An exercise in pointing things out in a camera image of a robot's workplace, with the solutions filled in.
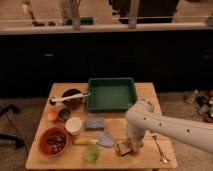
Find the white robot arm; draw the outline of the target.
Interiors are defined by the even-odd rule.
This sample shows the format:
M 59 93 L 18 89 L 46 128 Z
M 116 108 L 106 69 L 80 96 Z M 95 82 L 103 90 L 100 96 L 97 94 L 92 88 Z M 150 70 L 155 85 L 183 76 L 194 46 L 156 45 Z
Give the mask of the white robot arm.
M 130 107 L 125 118 L 131 140 L 142 140 L 149 130 L 213 154 L 213 124 L 157 115 L 146 99 Z

